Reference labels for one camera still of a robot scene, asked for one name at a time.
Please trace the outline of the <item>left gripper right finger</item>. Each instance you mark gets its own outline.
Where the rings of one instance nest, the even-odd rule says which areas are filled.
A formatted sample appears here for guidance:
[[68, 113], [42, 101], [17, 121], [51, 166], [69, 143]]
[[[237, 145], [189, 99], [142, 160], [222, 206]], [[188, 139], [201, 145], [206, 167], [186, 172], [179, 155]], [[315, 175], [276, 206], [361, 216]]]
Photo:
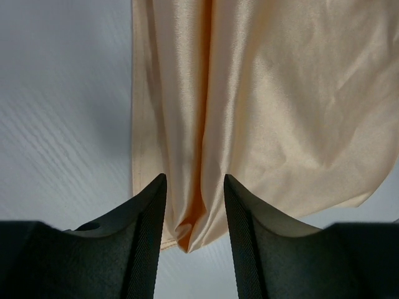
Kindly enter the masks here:
[[234, 176], [224, 202], [240, 298], [397, 298], [398, 225], [319, 229], [264, 202]]

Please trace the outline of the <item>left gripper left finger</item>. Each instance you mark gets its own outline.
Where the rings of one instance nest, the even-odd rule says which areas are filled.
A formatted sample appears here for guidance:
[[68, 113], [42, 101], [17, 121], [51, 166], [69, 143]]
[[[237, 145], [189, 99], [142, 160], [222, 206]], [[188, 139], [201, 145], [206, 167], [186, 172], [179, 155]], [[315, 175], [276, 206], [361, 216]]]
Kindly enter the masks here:
[[2, 298], [152, 298], [167, 181], [76, 230], [1, 222]]

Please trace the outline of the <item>beige satin napkin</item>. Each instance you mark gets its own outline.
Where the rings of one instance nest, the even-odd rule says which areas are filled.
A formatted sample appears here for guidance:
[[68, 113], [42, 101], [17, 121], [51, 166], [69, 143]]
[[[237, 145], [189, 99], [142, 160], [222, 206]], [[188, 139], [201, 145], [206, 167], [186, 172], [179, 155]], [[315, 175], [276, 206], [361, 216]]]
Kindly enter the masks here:
[[227, 232], [233, 175], [293, 217], [365, 202], [398, 158], [397, 1], [133, 1], [132, 176], [161, 248]]

